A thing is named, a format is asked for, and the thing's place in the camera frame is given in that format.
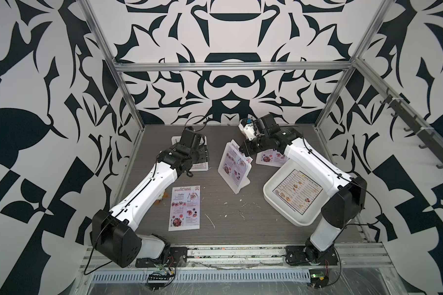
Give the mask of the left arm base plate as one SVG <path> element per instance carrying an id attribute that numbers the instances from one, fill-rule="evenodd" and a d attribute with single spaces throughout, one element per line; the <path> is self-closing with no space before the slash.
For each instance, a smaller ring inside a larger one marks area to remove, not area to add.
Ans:
<path id="1" fill-rule="evenodd" d="M 187 264 L 187 247 L 169 247 L 165 248 L 161 256 L 157 259 L 138 258 L 136 259 L 136 268 L 150 268 L 162 265 L 164 267 L 181 267 Z"/>

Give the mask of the pink special menu sheet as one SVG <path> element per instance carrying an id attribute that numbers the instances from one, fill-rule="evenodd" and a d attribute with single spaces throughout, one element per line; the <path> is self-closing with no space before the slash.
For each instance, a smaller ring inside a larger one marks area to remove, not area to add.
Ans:
<path id="1" fill-rule="evenodd" d="M 169 232 L 200 228 L 200 186 L 172 188 Z"/>

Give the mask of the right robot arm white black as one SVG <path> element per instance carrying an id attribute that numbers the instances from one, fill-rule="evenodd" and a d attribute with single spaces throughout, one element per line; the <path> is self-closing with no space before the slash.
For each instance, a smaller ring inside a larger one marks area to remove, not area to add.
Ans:
<path id="1" fill-rule="evenodd" d="M 265 200 L 295 226 L 321 219 L 304 246 L 286 249 L 286 263 L 336 264 L 336 239 L 364 209 L 365 179 L 341 171 L 308 144 L 301 131 L 278 125 L 272 115 L 242 119 L 239 129 L 246 137 L 239 149 L 245 156 L 272 150 L 287 157 L 265 183 Z"/>

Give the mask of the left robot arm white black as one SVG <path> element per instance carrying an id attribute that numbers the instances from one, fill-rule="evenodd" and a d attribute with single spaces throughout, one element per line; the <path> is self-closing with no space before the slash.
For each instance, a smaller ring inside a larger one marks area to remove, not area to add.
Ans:
<path id="1" fill-rule="evenodd" d="M 136 259 L 164 263 L 170 243 L 156 235 L 139 236 L 136 230 L 153 204 L 181 175 L 191 177 L 192 166 L 207 161 L 206 138 L 193 127 L 183 129 L 180 141 L 161 151 L 140 184 L 110 210 L 99 210 L 92 218 L 92 248 L 119 267 Z"/>

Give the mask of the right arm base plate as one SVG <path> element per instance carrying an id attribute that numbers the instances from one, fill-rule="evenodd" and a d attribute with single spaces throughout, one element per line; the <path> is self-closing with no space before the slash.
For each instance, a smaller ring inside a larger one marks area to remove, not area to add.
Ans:
<path id="1" fill-rule="evenodd" d="M 319 251 L 313 245 L 286 246 L 285 262 L 290 266 L 337 266 L 338 254 L 331 246 L 326 251 Z"/>

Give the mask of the dim sum menu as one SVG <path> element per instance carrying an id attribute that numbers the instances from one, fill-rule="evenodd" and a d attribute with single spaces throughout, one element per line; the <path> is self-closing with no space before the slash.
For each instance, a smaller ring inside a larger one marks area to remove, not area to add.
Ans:
<path id="1" fill-rule="evenodd" d="M 274 189 L 273 193 L 289 208 L 303 215 L 322 193 L 323 188 L 304 172 L 293 170 Z"/>

